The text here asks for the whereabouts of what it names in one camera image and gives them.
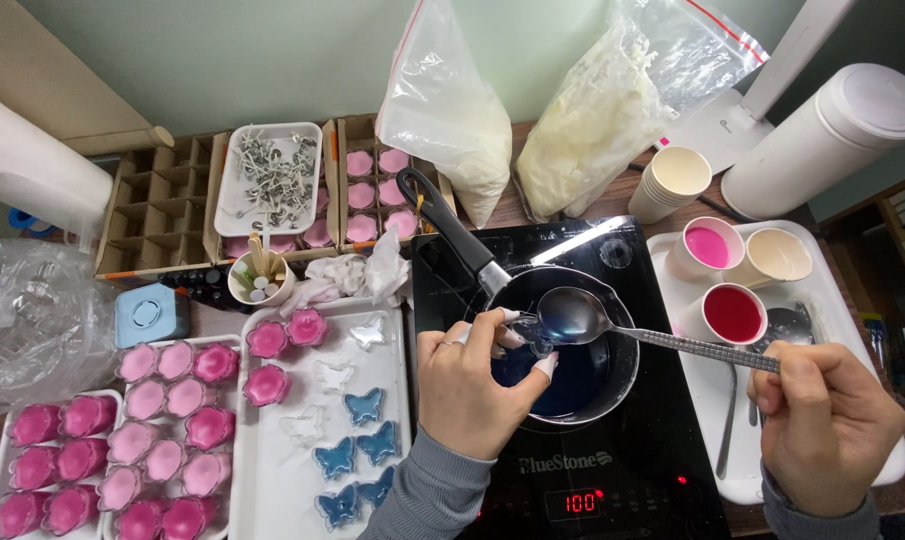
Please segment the crumpled tissue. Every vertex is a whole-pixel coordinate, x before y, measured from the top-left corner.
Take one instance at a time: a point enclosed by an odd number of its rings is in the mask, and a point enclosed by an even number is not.
[[[375,303],[396,307],[402,297],[412,300],[411,288],[406,286],[411,274],[412,264],[399,254],[399,228],[391,227],[375,242],[368,258],[347,253],[311,262],[305,268],[306,279],[295,284],[278,312],[289,317],[309,304],[331,302],[341,296],[373,297]]]

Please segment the induction cooktop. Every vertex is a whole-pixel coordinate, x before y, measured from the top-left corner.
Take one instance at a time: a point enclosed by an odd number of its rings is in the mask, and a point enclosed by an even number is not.
[[[510,273],[555,264],[615,289],[638,328],[670,332],[650,253],[632,216],[479,230]],[[416,332],[471,321],[487,297],[436,234],[411,244]],[[563,369],[562,356],[558,370]],[[492,469],[459,538],[729,538],[678,354],[639,345],[625,400],[592,423],[527,418]]]

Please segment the white tray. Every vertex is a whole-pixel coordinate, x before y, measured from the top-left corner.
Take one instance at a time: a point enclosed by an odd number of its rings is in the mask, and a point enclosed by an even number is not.
[[[766,309],[794,309],[796,302],[803,302],[809,308],[814,319],[818,319],[817,330],[824,341],[842,343],[853,352],[860,362],[865,364],[875,376],[869,353],[863,344],[856,323],[853,321],[846,301],[833,279],[833,274],[819,251],[819,244],[806,228],[792,221],[765,221],[734,227],[745,240],[751,233],[759,229],[777,228],[788,231],[798,237],[806,245],[812,256],[812,273],[805,279],[791,283],[771,285],[756,290],[756,294]],[[650,238],[646,245],[652,255],[652,264],[659,280],[662,300],[670,321],[675,321],[681,311],[698,299],[711,286],[721,283],[721,274],[712,274],[695,282],[686,282],[671,276],[666,271],[666,253],[672,249],[681,232],[657,234]],[[686,372],[686,383],[692,395],[696,416],[699,418],[699,429],[706,442],[712,465],[712,476],[719,494],[737,505],[757,505],[763,501],[760,473],[760,434],[761,428],[749,424],[749,397],[747,383],[749,369],[735,366],[738,393],[735,402],[733,433],[729,445],[729,461],[726,478],[716,477],[716,462],[723,442],[723,430],[726,413],[729,411],[729,390],[732,376],[729,366],[720,361],[711,360],[679,352],[679,359]],[[882,467],[873,485],[889,485],[898,482],[905,474],[905,439],[900,439],[889,460]]]
[[[378,480],[390,465],[398,464],[412,445],[406,353],[403,341],[403,314],[398,307],[373,305],[368,298],[344,298],[320,303],[315,308],[330,326],[326,342],[319,347],[290,347],[278,360],[250,356],[245,339],[239,385],[250,369],[264,362],[281,366],[293,377],[289,397],[280,404],[256,408],[245,399],[239,404],[235,427],[232,469],[232,511],[229,537],[255,540],[343,540],[355,539],[366,527],[370,507],[360,503],[359,519],[352,524],[326,531],[325,519],[315,508],[315,498],[336,492],[351,483]],[[363,325],[376,315],[384,322],[385,343],[362,350],[350,336],[352,327]],[[277,309],[257,311],[242,329],[243,337],[263,320],[286,322]],[[314,376],[315,361],[331,365],[351,364],[355,371],[346,383],[346,392],[363,395],[373,387],[382,388],[382,420],[398,423],[399,455],[373,467],[365,454],[356,450],[355,471],[326,482],[313,459],[313,448],[331,448],[345,436],[372,435],[382,421],[353,427],[342,396],[322,394]],[[299,416],[307,407],[323,407],[323,438],[310,448],[294,446],[280,430],[285,416]]]
[[[193,344],[197,348],[203,348],[211,343],[221,342],[229,347],[231,347],[234,351],[240,350],[240,337],[234,333],[224,334],[224,335],[214,335],[211,337],[195,337],[190,339],[185,339],[184,341]],[[167,345],[172,345],[175,341],[156,341],[154,343],[150,343],[153,347],[162,348]],[[129,391],[130,386],[126,386],[126,391]],[[216,404],[222,409],[228,409],[230,411],[236,410],[236,404],[239,400],[239,391],[237,390],[236,384],[231,381],[226,381],[215,386],[218,391],[218,398],[216,399]],[[117,426],[121,425],[126,421],[126,415],[123,410],[119,410],[119,414],[116,417]],[[163,437],[169,438],[172,437],[176,440],[184,440],[186,438],[186,421],[184,419],[172,416],[171,414],[163,414],[159,416],[155,420],[149,421],[151,424],[157,424],[162,426],[171,426],[169,427],[169,432],[163,434]],[[228,442],[222,447],[214,448],[215,451],[221,451],[222,448],[225,448],[228,452],[233,451],[233,443]],[[225,485],[219,492],[215,494],[216,500],[219,501],[219,514],[216,517],[216,520],[212,523],[212,525],[207,528],[202,535],[199,536],[198,540],[222,540],[226,537],[226,530],[229,527],[229,510],[230,510],[230,489],[229,482],[227,481],[227,485]],[[170,499],[175,499],[177,497],[183,497],[182,491],[183,483],[178,478],[173,478],[170,481],[163,483],[163,490],[160,491],[158,495],[169,497]],[[103,537],[106,540],[116,540],[116,530],[113,528],[113,521],[116,520],[115,512],[104,512],[106,515],[105,520],[105,529],[103,530]]]
[[[113,399],[115,400],[117,411],[123,410],[123,396],[121,396],[120,393],[116,390],[94,390],[92,392],[83,392],[81,395],[102,396]],[[9,431],[10,425],[12,425],[13,423],[13,419],[18,414],[19,411],[10,412],[9,414],[7,414],[6,423],[4,423],[2,426],[2,438],[0,439],[0,499],[3,498],[3,495],[12,491],[12,489],[9,488],[9,479],[12,477],[12,473],[9,472],[9,465],[13,462],[14,459],[18,458],[19,455],[23,453],[22,448],[13,448],[13,445],[10,443],[9,437],[6,435],[6,433]],[[121,423],[123,423],[123,421],[120,419],[120,412],[117,412],[115,415],[115,424],[112,426],[112,428],[118,428]],[[107,429],[106,431],[99,433],[98,435],[93,435],[93,437],[104,439],[109,436],[111,432],[111,429]],[[41,444],[49,446],[62,446],[63,440],[65,440],[65,437],[60,436],[53,441]],[[99,481],[103,479],[103,477],[105,477],[105,474],[103,472],[99,472],[99,474],[94,474],[86,479],[79,480],[79,484],[97,485],[99,484]],[[38,491],[56,491],[59,489],[59,485],[59,483],[55,483]],[[106,527],[106,516],[107,512],[102,512],[99,514],[98,520],[87,523],[82,527],[77,528],[73,532],[66,534],[65,536],[60,536],[60,538],[64,540],[99,540],[99,538],[102,538],[103,530]],[[29,534],[19,536],[16,540],[47,540],[54,538],[56,538],[56,536],[44,532],[41,529],[36,529]]]
[[[316,166],[312,171],[312,176],[303,178],[307,184],[312,184],[312,200],[309,201],[308,207],[305,209],[306,215],[311,216],[308,219],[300,220],[299,227],[289,228],[289,224],[283,223],[282,228],[276,228],[277,234],[283,235],[299,235],[304,233],[306,229],[313,225],[316,217],[316,189],[319,184],[319,167],[322,162],[323,153],[323,129],[312,122],[293,122],[289,124],[260,124],[253,126],[243,126],[232,132],[229,137],[229,148],[226,150],[226,162],[222,169],[222,184],[219,187],[219,201],[216,204],[215,219],[213,227],[220,236],[226,238],[247,237],[253,231],[253,222],[258,221],[266,224],[266,216],[261,211],[251,211],[236,218],[236,212],[245,211],[253,207],[252,202],[246,202],[243,194],[245,190],[255,188],[256,183],[249,181],[243,175],[240,168],[240,146],[243,137],[246,135],[256,135],[259,132],[259,138],[262,140],[270,140],[276,143],[275,148],[282,152],[282,158],[288,162],[292,161],[293,152],[299,148],[299,145],[293,144],[290,136],[294,133],[312,137],[316,140],[316,148],[314,149]]]

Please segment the cup of sticks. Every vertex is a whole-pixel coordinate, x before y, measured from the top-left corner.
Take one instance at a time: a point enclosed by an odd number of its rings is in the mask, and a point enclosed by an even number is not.
[[[229,271],[229,291],[249,306],[281,306],[292,295],[296,276],[278,252],[269,249],[268,230],[260,237],[249,233],[249,252],[234,262]]]

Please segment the saucepan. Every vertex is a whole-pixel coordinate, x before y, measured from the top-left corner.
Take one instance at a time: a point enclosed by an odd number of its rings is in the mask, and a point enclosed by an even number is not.
[[[485,290],[483,311],[507,308],[536,313],[539,299],[555,288],[579,288],[595,295],[616,325],[636,328],[616,291],[593,276],[555,264],[538,264],[510,275],[496,263],[492,251],[473,236],[453,214],[435,185],[418,170],[398,172],[396,185],[416,206],[416,188],[424,191],[420,215],[435,227],[456,253],[470,275]],[[579,249],[590,249],[584,244]],[[504,386],[518,383],[530,373],[534,356],[528,350],[507,351],[506,360],[495,360],[493,376]],[[572,426],[586,424],[613,411],[629,393],[639,372],[639,343],[627,336],[606,332],[587,345],[561,345],[559,365],[552,384],[536,401],[530,416],[545,423]]]

